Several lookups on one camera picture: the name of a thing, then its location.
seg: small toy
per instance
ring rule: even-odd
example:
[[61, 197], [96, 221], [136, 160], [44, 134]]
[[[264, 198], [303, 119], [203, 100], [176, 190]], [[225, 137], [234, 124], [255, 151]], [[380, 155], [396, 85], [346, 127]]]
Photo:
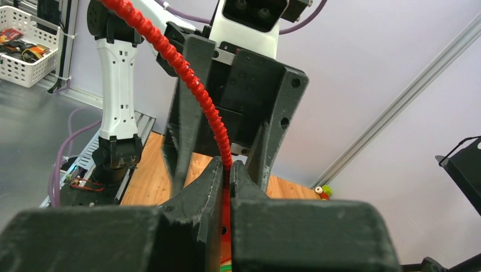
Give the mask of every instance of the small toy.
[[329, 200], [332, 196], [332, 189], [328, 185], [317, 186], [314, 190], [320, 195], [321, 200]]

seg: screw hole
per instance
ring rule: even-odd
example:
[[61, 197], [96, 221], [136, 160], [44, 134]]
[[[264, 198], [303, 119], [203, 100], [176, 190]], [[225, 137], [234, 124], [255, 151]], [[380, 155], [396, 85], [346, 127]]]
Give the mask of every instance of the screw hole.
[[297, 88], [299, 88], [299, 87], [301, 86], [301, 80], [298, 79], [298, 78], [294, 78], [294, 79], [291, 81], [290, 85], [291, 85], [293, 88], [297, 89]]
[[281, 120], [281, 128], [286, 130], [289, 127], [289, 119], [283, 118]]

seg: metal table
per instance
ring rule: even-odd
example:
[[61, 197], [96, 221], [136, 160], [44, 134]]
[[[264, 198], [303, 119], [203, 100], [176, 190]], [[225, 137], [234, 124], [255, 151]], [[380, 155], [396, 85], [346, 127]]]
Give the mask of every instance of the metal table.
[[[0, 83], [0, 232], [20, 210], [45, 200], [58, 148], [69, 136], [69, 114], [81, 107], [73, 131], [101, 119], [101, 110], [42, 87]], [[79, 154], [96, 131], [78, 136], [71, 154]]]

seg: red object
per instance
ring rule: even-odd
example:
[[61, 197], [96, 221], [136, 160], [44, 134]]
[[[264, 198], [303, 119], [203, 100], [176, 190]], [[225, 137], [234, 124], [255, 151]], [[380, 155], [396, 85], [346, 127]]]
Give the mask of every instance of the red object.
[[224, 260], [230, 258], [231, 236], [230, 236], [230, 192], [229, 192], [229, 174], [232, 167], [232, 155], [230, 151], [229, 137], [227, 136], [227, 129], [221, 121], [219, 111], [216, 110], [212, 99], [205, 90], [204, 85], [200, 79], [195, 76], [194, 71], [190, 65], [185, 61], [182, 54], [178, 53], [173, 45], [171, 45], [161, 31], [152, 25], [152, 22], [145, 18], [140, 10], [134, 8], [130, 0], [100, 0], [105, 7], [114, 11], [117, 16], [124, 19], [127, 24], [137, 30], [137, 32], [144, 36], [145, 39], [151, 43], [155, 50], [157, 50], [162, 58], [167, 60], [168, 64], [172, 66], [179, 78], [185, 82], [187, 87], [191, 90], [196, 100], [199, 102], [202, 111], [204, 112], [209, 125], [214, 131], [214, 139], [219, 146], [221, 153], [222, 164], [224, 166], [224, 190], [223, 190], [223, 212], [222, 224], [227, 228], [227, 233], [222, 235], [222, 245], [226, 254], [222, 254]]
[[0, 34], [6, 41], [14, 41], [23, 36], [23, 34], [16, 29], [7, 28], [6, 30], [2, 31]]
[[226, 228], [226, 232], [221, 238], [221, 264], [232, 258], [231, 236], [230, 236], [230, 189], [229, 186], [224, 187], [222, 195], [222, 226]]
[[329, 195], [326, 192], [322, 192], [319, 195], [321, 199], [329, 200]]

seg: green object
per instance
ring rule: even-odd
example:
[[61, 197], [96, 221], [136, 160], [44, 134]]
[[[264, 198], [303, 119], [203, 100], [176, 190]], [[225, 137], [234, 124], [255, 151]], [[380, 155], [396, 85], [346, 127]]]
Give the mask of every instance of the green object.
[[232, 265], [221, 266], [221, 272], [223, 272], [223, 271], [232, 271]]

